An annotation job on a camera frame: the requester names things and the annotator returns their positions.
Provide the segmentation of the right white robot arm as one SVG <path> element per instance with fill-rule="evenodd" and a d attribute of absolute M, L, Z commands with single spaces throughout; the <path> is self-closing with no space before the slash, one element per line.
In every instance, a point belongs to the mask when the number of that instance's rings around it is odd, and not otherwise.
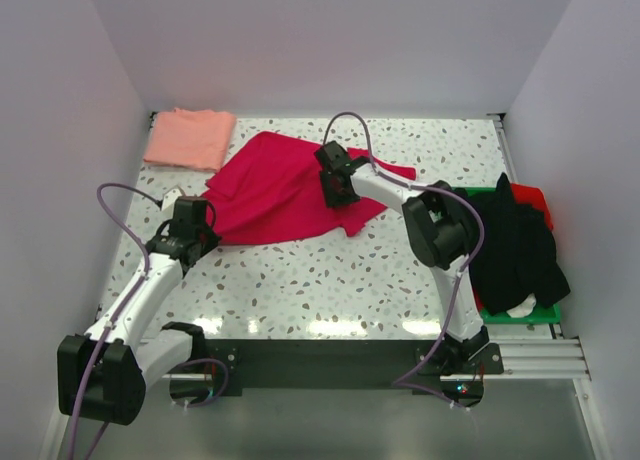
<path fill-rule="evenodd" d="M 445 359 L 459 373 L 481 360 L 489 337 L 476 305 L 469 266 L 484 243 L 478 212 L 463 193 L 439 181 L 410 182 L 366 157 L 352 157 L 331 141 L 315 152 L 329 208 L 374 200 L 402 216 L 409 246 L 431 270 L 441 300 L 441 329 L 448 344 Z"/>

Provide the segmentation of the crimson red t-shirt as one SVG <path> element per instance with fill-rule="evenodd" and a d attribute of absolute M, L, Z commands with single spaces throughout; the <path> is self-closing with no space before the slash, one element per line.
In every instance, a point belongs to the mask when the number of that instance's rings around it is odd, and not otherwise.
<path fill-rule="evenodd" d="M 206 182 L 224 245 L 304 240 L 341 228 L 353 237 L 387 208 L 374 200 L 326 206 L 315 143 L 273 132 L 251 138 Z"/>

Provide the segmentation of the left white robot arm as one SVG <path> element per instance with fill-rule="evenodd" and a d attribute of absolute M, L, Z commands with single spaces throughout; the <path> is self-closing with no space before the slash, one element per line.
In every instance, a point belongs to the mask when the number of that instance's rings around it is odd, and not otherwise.
<path fill-rule="evenodd" d="M 157 310 L 221 238 L 212 204 L 179 197 L 173 215 L 143 246 L 134 276 L 111 307 L 84 334 L 66 336 L 57 350 L 58 402 L 74 418 L 129 425 L 147 390 L 170 370 L 196 372 L 206 363 L 203 329 L 170 322 L 158 336 L 143 336 Z"/>

